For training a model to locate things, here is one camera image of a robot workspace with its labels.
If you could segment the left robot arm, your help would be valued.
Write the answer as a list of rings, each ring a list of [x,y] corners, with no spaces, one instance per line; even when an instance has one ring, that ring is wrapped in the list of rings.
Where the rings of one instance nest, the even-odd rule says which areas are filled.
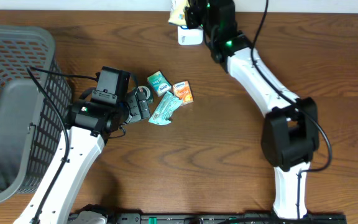
[[[108,213],[96,207],[72,215],[73,202],[112,133],[149,116],[147,97],[138,88],[122,103],[83,99],[74,102],[51,164],[16,223],[107,223]]]

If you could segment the teal wrapper packet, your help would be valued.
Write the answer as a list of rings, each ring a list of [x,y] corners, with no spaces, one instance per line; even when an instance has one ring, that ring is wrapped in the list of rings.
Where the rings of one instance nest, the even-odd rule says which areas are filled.
[[[173,112],[181,106],[182,102],[183,100],[179,99],[173,93],[169,91],[166,92],[153,115],[149,118],[149,122],[160,126],[170,124],[170,117]]]

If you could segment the dark green round-label box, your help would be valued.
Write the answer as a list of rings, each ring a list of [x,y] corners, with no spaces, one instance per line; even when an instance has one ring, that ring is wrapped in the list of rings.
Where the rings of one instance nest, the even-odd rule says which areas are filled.
[[[141,85],[138,86],[138,92],[143,92],[145,94],[146,100],[148,104],[151,104],[154,102],[154,97],[152,94],[151,87],[149,85]]]

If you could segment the yellow snack chip bag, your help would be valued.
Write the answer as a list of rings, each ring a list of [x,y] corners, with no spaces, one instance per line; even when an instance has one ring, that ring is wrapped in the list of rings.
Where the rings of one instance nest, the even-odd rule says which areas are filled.
[[[185,9],[189,6],[188,0],[171,0],[169,24],[186,26]]]

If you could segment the orange snack packet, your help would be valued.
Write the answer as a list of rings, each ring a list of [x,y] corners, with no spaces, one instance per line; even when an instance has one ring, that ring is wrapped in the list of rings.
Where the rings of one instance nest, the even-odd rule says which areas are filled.
[[[173,94],[182,100],[182,106],[194,102],[188,81],[179,82],[173,85]]]

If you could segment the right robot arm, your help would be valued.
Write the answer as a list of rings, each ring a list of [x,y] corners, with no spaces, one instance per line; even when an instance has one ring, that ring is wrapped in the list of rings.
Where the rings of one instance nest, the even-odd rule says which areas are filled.
[[[201,28],[213,60],[248,92],[264,116],[261,148],[274,168],[274,213],[301,219],[305,205],[306,170],[319,148],[316,103],[301,99],[273,75],[250,40],[237,28],[234,1],[187,1],[186,25]]]

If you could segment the green tissue pack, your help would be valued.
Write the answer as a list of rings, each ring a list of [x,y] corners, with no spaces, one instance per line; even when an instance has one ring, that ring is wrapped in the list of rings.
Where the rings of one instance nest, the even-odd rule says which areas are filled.
[[[157,96],[160,97],[166,92],[172,89],[171,84],[165,78],[161,71],[155,72],[153,75],[147,78],[149,85],[156,92]]]

